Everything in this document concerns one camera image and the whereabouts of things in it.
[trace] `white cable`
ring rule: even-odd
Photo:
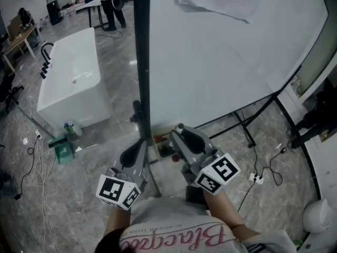
[[[49,225],[49,220],[48,220],[48,214],[47,214],[47,210],[46,210],[46,198],[45,198],[45,184],[47,182],[47,179],[50,175],[50,172],[53,169],[54,163],[55,163],[55,159],[56,159],[56,155],[52,150],[48,150],[47,152],[43,152],[43,141],[44,141],[44,132],[42,133],[42,137],[37,141],[36,143],[36,147],[37,147],[37,154],[38,154],[38,159],[37,162],[33,165],[33,167],[35,167],[35,172],[34,172],[34,180],[38,183],[42,185],[42,195],[41,195],[41,200],[42,200],[42,217],[43,217],[43,228],[44,228],[44,235],[43,235],[43,252],[46,253],[45,250],[45,240],[46,240],[46,227],[45,227],[45,222],[47,223],[47,227],[49,229],[49,234],[51,236],[52,242],[53,242],[53,246],[54,246],[54,250],[57,253],[56,250],[56,246],[55,246],[55,242],[52,236],[52,230],[51,227]],[[48,166],[47,164],[44,162],[44,156],[51,153],[54,156],[52,165],[50,167],[50,169],[48,170]]]

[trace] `black pants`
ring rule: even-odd
[[[112,5],[111,0],[103,0],[101,1],[104,13],[107,17],[107,21],[109,22],[109,28],[116,28],[114,13],[116,15],[117,20],[121,23],[121,25],[125,25],[125,18],[123,12],[120,10],[116,10]]]
[[[291,148],[296,149],[303,145],[305,142],[309,141],[311,138],[315,137],[316,135],[321,134],[324,130],[327,129],[327,126],[322,121],[320,117],[322,114],[317,110],[312,110],[308,112],[302,121],[300,121],[297,125],[295,125],[291,129],[291,134],[295,135],[298,133],[302,128],[309,129],[305,134],[299,136],[298,138],[294,139],[291,142]]]

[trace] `office chair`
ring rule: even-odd
[[[24,90],[23,86],[20,87],[13,87],[12,82],[15,78],[15,74],[10,76],[6,75],[0,84],[0,102],[6,102],[6,113],[8,114],[9,104],[11,100],[15,102],[16,105],[19,105],[19,102],[14,98],[14,95],[20,91],[20,89]]]

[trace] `white bathtub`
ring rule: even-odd
[[[66,122],[83,128],[108,119],[112,107],[101,80],[94,29],[55,42],[50,57],[38,96],[42,118],[61,132]]]

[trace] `white whiteboard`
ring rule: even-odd
[[[151,127],[195,127],[277,91],[322,30],[324,0],[261,0],[251,24],[150,3]]]

